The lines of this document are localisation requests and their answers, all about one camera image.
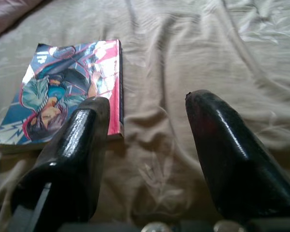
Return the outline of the pink cartoon print quilt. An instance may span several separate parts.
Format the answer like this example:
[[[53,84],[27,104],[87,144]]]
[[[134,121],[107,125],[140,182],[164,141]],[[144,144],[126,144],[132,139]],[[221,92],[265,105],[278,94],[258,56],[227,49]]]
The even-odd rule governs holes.
[[[42,0],[0,0],[0,34]]]

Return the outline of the bed with beige floral sheet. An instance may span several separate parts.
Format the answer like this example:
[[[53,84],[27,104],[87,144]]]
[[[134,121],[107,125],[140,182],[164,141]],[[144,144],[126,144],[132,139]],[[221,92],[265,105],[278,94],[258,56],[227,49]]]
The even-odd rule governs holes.
[[[230,104],[290,177],[290,0],[49,0],[0,36],[0,120],[39,43],[119,39],[124,139],[109,143],[92,223],[220,220],[185,95]]]

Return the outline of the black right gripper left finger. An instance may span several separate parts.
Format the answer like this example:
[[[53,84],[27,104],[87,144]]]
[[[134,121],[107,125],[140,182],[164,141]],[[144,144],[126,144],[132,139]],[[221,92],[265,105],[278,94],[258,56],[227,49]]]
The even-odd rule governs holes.
[[[80,103],[13,190],[11,232],[57,232],[89,221],[97,208],[109,121],[107,98]]]

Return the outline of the colourful manga comic book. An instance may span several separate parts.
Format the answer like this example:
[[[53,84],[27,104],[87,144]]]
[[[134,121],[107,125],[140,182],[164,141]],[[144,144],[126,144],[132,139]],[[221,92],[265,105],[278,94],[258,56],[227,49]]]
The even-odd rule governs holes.
[[[108,138],[123,137],[120,40],[63,47],[39,44],[0,124],[0,152],[43,148],[89,97],[108,99]]]

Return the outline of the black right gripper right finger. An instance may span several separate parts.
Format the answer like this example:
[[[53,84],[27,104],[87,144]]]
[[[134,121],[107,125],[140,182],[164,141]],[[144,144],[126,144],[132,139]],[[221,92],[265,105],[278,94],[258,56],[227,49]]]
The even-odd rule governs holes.
[[[216,209],[231,220],[290,217],[290,178],[240,115],[208,90],[190,92],[186,112]]]

